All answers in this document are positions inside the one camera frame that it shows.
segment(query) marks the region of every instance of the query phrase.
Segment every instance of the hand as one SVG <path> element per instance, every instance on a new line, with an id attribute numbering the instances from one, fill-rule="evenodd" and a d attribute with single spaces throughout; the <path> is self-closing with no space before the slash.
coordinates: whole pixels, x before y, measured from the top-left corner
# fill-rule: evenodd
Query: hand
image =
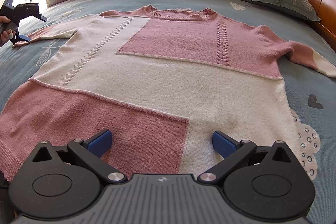
<path id="1" fill-rule="evenodd" d="M 11 20 L 8 19 L 5 16 L 0 16 L 0 23 L 9 23 Z M 3 46 L 4 44 L 6 44 L 8 42 L 8 40 L 13 38 L 13 35 L 15 34 L 15 31 L 12 32 L 12 30 L 8 30 L 8 31 L 4 31 L 1 35 L 0 35 L 0 47 Z"/>

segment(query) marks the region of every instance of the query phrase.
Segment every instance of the bed sheet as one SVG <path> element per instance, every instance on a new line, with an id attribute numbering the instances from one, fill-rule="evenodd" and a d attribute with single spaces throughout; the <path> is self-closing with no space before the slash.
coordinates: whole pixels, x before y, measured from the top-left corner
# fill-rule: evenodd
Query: bed sheet
<path id="1" fill-rule="evenodd" d="M 35 18 L 22 21 L 20 33 L 27 35 L 42 27 L 88 14 L 106 10 L 130 11 L 149 4 L 161 10 L 203 10 L 210 7 L 221 15 L 248 25 L 268 25 L 282 39 L 302 42 L 336 65 L 336 53 L 300 19 L 240 0 L 70 0 L 44 11 L 47 22 Z M 66 41 L 40 41 L 19 48 L 12 48 L 8 43 L 0 48 L 0 110 L 14 90 Z M 332 223 L 336 219 L 336 187 L 333 182 L 336 176 L 336 79 L 294 64 L 286 57 L 280 58 L 278 65 L 285 79 L 289 107 L 298 129 L 302 165 L 316 188 L 316 198 L 308 219 L 314 224 Z"/>

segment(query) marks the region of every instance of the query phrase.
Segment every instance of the sweater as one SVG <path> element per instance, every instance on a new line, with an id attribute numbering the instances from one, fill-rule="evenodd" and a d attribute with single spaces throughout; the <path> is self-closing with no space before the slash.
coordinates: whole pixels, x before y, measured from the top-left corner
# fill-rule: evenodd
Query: sweater
<path id="1" fill-rule="evenodd" d="M 87 139 L 109 128 L 103 159 L 132 173 L 199 175 L 221 158 L 215 130 L 270 146 L 300 142 L 277 59 L 328 77 L 336 68 L 312 48 L 202 11 L 107 11 L 33 33 L 69 38 L 8 100 L 0 123 L 0 170 L 11 180 L 38 141 Z"/>

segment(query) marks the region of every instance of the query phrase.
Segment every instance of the sweater neckline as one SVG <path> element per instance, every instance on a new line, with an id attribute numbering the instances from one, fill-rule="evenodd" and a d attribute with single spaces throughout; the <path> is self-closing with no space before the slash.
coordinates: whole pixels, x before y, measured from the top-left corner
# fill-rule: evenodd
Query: sweater neckline
<path id="1" fill-rule="evenodd" d="M 210 8 L 201 11 L 158 10 L 151 5 L 148 5 L 142 7 L 141 10 L 147 16 L 164 20 L 203 21 L 212 20 L 218 16 L 218 13 Z"/>

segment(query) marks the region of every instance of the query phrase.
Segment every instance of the cloud print with circles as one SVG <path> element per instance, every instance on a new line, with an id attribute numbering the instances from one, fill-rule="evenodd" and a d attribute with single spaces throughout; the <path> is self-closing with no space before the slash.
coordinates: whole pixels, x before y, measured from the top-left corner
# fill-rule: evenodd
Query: cloud print with circles
<path id="1" fill-rule="evenodd" d="M 299 115 L 291 109 L 300 141 L 301 158 L 299 159 L 306 173 L 313 180 L 318 171 L 314 153 L 320 150 L 321 142 L 317 132 L 307 124 L 301 124 Z"/>

